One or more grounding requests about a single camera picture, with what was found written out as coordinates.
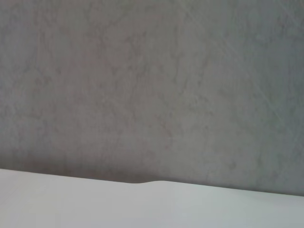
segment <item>white table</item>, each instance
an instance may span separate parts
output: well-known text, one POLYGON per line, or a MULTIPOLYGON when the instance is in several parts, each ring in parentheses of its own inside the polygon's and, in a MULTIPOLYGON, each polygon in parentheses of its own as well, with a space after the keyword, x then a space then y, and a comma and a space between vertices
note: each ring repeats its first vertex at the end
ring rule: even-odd
POLYGON ((0 228, 303 228, 304 197, 0 170, 0 228))

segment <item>gray wall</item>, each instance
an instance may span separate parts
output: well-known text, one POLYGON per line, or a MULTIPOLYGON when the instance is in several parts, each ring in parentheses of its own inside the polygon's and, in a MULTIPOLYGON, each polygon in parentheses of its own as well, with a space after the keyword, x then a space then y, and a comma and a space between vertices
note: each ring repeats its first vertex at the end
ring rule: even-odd
POLYGON ((0 1, 0 168, 303 195, 303 117, 304 1, 0 1))

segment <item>white countertop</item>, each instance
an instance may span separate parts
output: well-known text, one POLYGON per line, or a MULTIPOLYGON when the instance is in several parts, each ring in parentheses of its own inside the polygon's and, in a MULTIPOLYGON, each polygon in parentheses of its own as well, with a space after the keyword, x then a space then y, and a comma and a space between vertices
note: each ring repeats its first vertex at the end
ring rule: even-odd
POLYGON ((304 227, 304 198, 0 170, 0 228, 304 227))

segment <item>textured wall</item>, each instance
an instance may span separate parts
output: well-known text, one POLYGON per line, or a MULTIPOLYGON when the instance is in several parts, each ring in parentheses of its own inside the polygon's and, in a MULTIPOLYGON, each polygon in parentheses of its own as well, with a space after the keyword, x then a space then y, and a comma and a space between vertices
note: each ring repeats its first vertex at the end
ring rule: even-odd
POLYGON ((0 168, 302 195, 303 88, 304 1, 0 0, 0 168))

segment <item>white surface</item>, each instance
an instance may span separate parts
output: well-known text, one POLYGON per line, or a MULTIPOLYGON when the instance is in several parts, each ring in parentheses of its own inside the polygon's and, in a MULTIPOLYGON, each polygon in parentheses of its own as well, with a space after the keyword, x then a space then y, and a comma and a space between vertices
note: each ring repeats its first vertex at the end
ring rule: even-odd
POLYGON ((304 198, 0 170, 1 228, 304 227, 304 198))

